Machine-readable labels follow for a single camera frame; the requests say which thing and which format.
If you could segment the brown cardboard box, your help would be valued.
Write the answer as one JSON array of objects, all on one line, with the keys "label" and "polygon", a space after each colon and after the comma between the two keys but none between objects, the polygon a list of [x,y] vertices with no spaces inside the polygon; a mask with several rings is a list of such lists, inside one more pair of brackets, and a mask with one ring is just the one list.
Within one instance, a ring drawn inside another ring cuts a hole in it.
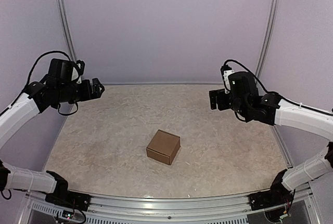
[{"label": "brown cardboard box", "polygon": [[147,157],[170,166],[180,147],[179,136],[159,129],[146,147],[146,154]]}]

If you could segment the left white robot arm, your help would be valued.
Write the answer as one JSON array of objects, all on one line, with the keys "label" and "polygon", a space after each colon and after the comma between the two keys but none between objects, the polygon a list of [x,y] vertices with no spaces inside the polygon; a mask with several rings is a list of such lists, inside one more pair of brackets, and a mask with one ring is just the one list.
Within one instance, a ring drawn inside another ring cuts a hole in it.
[{"label": "left white robot arm", "polygon": [[[59,110],[61,103],[77,105],[78,102],[99,99],[105,87],[97,78],[81,83],[69,82],[50,87],[40,82],[27,86],[18,100],[1,114],[1,147],[28,121],[49,107]],[[68,183],[53,172],[37,172],[1,162],[1,191],[22,190],[52,194],[59,204],[66,206],[73,200]]]}]

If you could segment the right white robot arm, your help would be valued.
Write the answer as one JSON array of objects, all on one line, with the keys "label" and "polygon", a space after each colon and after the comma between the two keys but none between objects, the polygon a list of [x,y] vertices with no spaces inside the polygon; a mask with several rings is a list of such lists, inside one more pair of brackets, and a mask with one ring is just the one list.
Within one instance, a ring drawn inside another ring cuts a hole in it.
[{"label": "right white robot arm", "polygon": [[328,112],[296,106],[275,94],[257,96],[246,93],[234,97],[225,89],[219,89],[209,91],[209,98],[212,110],[231,109],[242,122],[257,121],[270,126],[293,127],[329,140],[321,152],[277,174],[266,194],[269,204],[279,204],[287,193],[298,186],[332,172],[332,116]]}]

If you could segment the back aluminium floor rail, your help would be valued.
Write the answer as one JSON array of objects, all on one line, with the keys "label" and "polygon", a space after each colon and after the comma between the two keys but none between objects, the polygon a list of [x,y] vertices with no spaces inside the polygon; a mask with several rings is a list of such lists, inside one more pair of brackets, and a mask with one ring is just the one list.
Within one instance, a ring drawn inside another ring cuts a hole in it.
[{"label": "back aluminium floor rail", "polygon": [[183,83],[176,83],[176,82],[169,82],[169,83],[102,83],[104,86],[139,86],[139,85],[210,85],[210,86],[222,86],[224,87],[223,83],[195,83],[195,82],[183,82]]}]

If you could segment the front aluminium frame rail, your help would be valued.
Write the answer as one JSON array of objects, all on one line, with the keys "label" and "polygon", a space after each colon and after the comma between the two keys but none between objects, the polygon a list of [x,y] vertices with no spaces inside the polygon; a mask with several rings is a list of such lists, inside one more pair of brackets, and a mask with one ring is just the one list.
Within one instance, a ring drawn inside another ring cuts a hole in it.
[{"label": "front aluminium frame rail", "polygon": [[[153,199],[123,196],[107,196],[87,193],[91,196],[87,207],[86,223],[249,223],[250,215],[259,215],[264,223],[272,223],[265,215],[269,211],[286,207],[277,205],[252,210],[248,195],[254,192],[225,196]],[[51,217],[59,222],[64,210],[71,210],[45,202],[45,195],[37,192],[26,193],[23,207],[16,223],[29,223],[33,211]],[[314,195],[309,184],[296,189],[289,215],[283,223],[323,223]]]}]

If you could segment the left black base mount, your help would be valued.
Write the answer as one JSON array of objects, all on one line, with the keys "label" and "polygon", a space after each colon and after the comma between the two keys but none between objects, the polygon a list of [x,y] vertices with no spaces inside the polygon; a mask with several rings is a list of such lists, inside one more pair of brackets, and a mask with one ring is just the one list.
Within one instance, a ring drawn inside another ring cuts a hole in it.
[{"label": "left black base mount", "polygon": [[46,202],[82,211],[88,210],[92,198],[89,194],[70,191],[68,189],[68,182],[63,177],[50,170],[46,172],[56,181],[54,192],[46,194]]}]

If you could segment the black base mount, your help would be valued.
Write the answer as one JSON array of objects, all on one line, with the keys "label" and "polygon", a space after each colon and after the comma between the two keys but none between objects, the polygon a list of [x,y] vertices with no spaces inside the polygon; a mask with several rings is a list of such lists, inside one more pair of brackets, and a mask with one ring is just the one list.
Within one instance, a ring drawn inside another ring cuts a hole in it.
[{"label": "black base mount", "polygon": [[251,210],[269,208],[293,201],[293,191],[282,185],[283,175],[286,171],[287,169],[284,169],[277,174],[268,190],[248,195]]},{"label": "black base mount", "polygon": [[46,202],[82,211],[88,210],[92,198],[89,194],[70,191],[68,189],[68,182],[63,177],[50,170],[46,172],[56,181],[54,192],[46,194]]}]

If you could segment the left aluminium corner post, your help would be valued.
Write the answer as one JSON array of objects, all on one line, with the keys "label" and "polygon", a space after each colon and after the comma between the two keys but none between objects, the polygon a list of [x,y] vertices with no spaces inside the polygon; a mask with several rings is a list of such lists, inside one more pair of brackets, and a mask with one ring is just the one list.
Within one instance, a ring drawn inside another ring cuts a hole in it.
[{"label": "left aluminium corner post", "polygon": [[77,59],[76,52],[74,49],[74,43],[73,43],[73,39],[72,39],[70,27],[69,27],[69,22],[67,19],[65,0],[56,0],[56,5],[58,8],[58,12],[59,12],[60,23],[61,23],[64,38],[65,38],[65,43],[66,43],[66,47],[68,50],[69,58],[71,61],[77,63],[78,59]]}]

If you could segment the aluminium corner post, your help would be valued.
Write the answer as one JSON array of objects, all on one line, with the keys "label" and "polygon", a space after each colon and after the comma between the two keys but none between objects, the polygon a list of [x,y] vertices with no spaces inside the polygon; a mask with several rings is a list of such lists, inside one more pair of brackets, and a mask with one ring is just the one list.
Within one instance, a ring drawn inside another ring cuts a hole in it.
[{"label": "aluminium corner post", "polygon": [[74,49],[74,43],[73,43],[73,39],[72,39],[70,27],[69,27],[69,22],[67,19],[65,0],[56,0],[56,5],[58,8],[58,12],[59,12],[60,23],[61,23],[64,38],[65,38],[65,43],[66,43],[66,47],[68,50],[69,58],[71,61],[77,63],[78,59],[77,59],[76,52]]},{"label": "aluminium corner post", "polygon": [[262,72],[264,70],[264,64],[267,58],[267,53],[270,47],[270,42],[274,31],[275,19],[278,12],[278,5],[279,5],[279,0],[271,0],[263,44],[260,50],[260,55],[255,70],[255,75],[257,78],[261,77]]}]

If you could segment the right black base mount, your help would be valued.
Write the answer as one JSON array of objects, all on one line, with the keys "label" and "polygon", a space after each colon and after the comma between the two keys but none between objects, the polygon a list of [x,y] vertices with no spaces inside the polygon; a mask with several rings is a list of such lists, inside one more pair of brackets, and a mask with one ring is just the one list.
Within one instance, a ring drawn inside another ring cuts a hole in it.
[{"label": "right black base mount", "polygon": [[251,210],[269,208],[293,201],[293,191],[282,185],[283,175],[286,171],[287,169],[284,169],[277,174],[268,190],[248,195]]}]

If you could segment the right aluminium corner post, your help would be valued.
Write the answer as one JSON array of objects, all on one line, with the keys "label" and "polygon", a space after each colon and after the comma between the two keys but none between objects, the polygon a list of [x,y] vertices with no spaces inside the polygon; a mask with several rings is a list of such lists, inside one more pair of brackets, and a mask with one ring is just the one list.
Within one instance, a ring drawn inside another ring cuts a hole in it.
[{"label": "right aluminium corner post", "polygon": [[275,19],[278,12],[278,5],[279,5],[279,0],[271,0],[263,44],[260,50],[260,55],[255,70],[255,75],[257,78],[261,77],[262,72],[264,70],[264,64],[267,58],[267,53],[270,47],[270,42],[274,31]]}]

